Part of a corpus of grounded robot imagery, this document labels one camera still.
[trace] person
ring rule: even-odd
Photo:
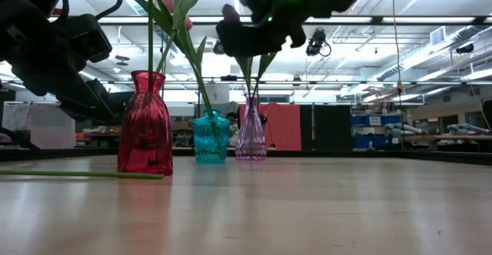
[[[228,145],[235,147],[239,138],[238,116],[234,112],[228,113],[225,118],[229,120],[231,125],[229,126],[229,142]]]

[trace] glass vase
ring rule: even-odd
[[[165,76],[133,71],[135,93],[126,105],[121,126],[118,171],[144,174],[173,174],[172,132],[169,112],[159,96]]]
[[[194,155],[199,164],[223,164],[228,151],[229,121],[218,117],[219,110],[205,110],[193,120]]]
[[[236,159],[240,161],[263,161],[267,158],[267,143],[258,114],[258,99],[246,98],[246,110],[241,119]]]

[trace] red partition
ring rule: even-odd
[[[244,120],[245,104],[239,111]],[[260,114],[268,118],[264,128],[267,145],[274,144],[278,151],[301,150],[301,110],[295,104],[260,104]]]

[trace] red glass vase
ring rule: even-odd
[[[133,71],[135,93],[128,102],[121,126],[118,171],[172,175],[172,132],[166,104],[159,96],[165,76]]]

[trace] turquoise glass vase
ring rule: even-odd
[[[193,120],[194,155],[198,164],[223,164],[228,152],[229,121],[219,110],[207,109]]]

